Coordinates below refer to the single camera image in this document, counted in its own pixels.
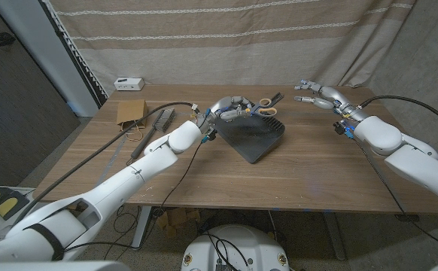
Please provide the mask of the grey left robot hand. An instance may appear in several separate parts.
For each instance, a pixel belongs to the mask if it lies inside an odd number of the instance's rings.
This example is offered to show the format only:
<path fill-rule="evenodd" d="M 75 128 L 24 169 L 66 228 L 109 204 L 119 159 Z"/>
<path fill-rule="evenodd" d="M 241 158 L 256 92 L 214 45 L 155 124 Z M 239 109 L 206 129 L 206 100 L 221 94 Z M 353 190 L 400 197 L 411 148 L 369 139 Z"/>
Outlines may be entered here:
<path fill-rule="evenodd" d="M 251 101 L 243 96 L 226 96 L 210 108 L 209 115 L 205 118 L 208 127 L 213 129 L 219 120 L 231 121 L 237 117 L 250 117 L 247 109 L 252 109 Z"/>

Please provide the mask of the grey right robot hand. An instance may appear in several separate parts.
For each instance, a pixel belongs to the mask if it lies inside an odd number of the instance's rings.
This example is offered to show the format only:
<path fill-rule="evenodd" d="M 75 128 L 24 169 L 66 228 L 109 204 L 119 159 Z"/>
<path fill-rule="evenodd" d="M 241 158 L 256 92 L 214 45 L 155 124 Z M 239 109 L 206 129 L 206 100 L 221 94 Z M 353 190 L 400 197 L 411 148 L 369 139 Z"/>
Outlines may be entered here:
<path fill-rule="evenodd" d="M 353 105 L 338 90 L 332 87 L 325 87 L 313 81 L 301 80 L 295 90 L 311 90 L 318 97 L 295 96 L 298 102 L 310 103 L 324 110 L 332 110 L 345 119 L 361 122 L 369 117 L 358 106 Z"/>

